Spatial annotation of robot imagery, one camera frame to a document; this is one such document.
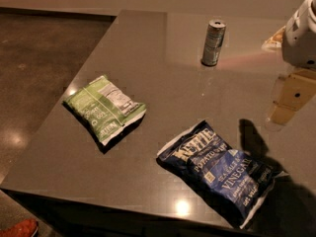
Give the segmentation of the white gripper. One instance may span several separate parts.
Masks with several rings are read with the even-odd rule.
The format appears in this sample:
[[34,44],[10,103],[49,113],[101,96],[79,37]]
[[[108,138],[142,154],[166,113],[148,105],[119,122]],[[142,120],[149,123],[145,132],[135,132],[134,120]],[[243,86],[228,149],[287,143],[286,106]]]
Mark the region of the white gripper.
[[281,49],[285,62],[302,67],[276,80],[268,121],[286,125],[316,95],[316,0],[304,0],[287,21]]

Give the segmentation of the white yellow object behind arm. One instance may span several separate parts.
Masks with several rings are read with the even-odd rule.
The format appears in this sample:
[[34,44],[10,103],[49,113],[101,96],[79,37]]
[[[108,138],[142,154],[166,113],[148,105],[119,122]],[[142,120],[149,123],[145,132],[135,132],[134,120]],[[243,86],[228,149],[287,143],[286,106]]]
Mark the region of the white yellow object behind arm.
[[285,27],[281,27],[277,30],[271,37],[264,41],[262,49],[265,51],[277,51],[281,49],[284,31]]

